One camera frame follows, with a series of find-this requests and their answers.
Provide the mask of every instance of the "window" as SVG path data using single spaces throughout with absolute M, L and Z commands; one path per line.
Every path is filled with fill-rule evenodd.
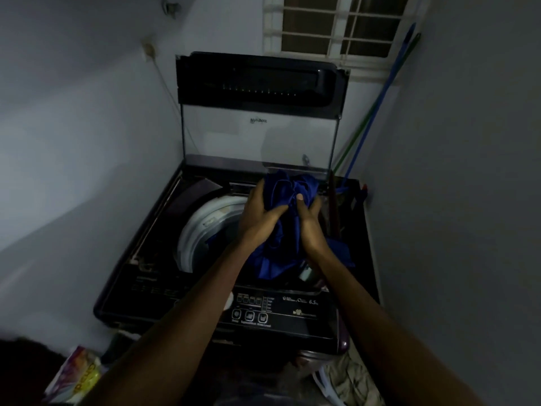
M 353 76 L 387 75 L 429 0 L 264 0 L 266 55 L 331 61 Z

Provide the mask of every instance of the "washing machine drum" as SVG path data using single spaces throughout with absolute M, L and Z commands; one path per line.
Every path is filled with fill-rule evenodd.
M 237 236 L 246 197 L 214 198 L 199 208 L 180 233 L 177 264 L 182 272 L 206 271 Z

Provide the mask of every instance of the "hand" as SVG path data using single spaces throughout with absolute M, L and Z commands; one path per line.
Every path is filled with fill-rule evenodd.
M 302 246 L 308 258 L 316 264 L 318 259 L 327 253 L 332 253 L 329 248 L 321 226 L 319 226 L 318 214 L 321 209 L 321 198 L 315 197 L 314 202 L 308 209 L 301 194 L 297 195 L 297 210 L 301 219 L 301 240 Z
M 264 180 L 259 181 L 250 191 L 239 222 L 239 238 L 254 250 L 267 240 L 278 219 L 288 209 L 288 205 L 281 205 L 270 211 L 265 211 L 263 206 L 264 183 Z

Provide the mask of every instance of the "washing machine lid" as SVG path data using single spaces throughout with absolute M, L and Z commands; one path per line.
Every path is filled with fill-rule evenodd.
M 195 52 L 176 60 L 187 165 L 266 173 L 332 163 L 348 76 L 334 64 Z

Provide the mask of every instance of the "window frame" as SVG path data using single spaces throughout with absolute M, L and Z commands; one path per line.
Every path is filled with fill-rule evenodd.
M 416 23 L 414 35 L 420 32 L 430 0 L 407 1 L 404 12 L 400 17 L 400 24 L 398 25 L 394 39 L 390 42 L 373 39 L 349 38 L 345 36 L 347 19 L 350 15 L 354 14 L 356 17 L 399 18 L 399 16 L 392 16 L 388 14 L 360 12 L 351 13 L 349 12 L 351 2 L 352 0 L 338 0 L 335 11 L 326 11 L 313 8 L 285 7 L 284 0 L 263 0 L 263 55 L 310 59 L 314 61 L 328 61 L 335 64 L 337 67 L 350 70 L 350 77 L 353 78 L 386 78 L 389 73 L 389 69 L 398 55 L 398 51 L 400 50 L 404 36 L 406 35 L 411 24 Z M 332 33 L 330 36 L 318 36 L 316 34 L 310 34 L 310 36 L 330 39 L 331 42 L 329 42 L 327 54 L 323 55 L 281 51 L 282 34 L 302 36 L 308 35 L 305 33 L 291 33 L 283 31 L 282 22 L 284 10 L 323 12 L 334 15 Z M 389 50 L 389 55 L 385 58 L 340 54 L 342 49 L 342 41 L 344 39 L 368 42 L 380 41 L 385 44 L 391 44 L 391 49 Z

